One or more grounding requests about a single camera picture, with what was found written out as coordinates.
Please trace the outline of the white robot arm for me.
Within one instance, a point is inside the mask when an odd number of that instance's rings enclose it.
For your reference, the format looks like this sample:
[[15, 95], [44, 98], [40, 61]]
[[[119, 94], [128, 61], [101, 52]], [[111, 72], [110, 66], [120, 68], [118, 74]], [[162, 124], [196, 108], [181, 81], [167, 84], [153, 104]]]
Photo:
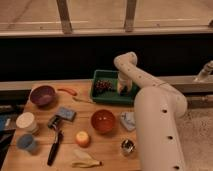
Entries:
[[137, 55], [114, 58], [118, 85], [133, 81], [140, 90], [134, 99], [137, 148], [142, 171], [186, 171], [175, 117], [184, 115], [186, 97], [169, 83], [137, 67]]

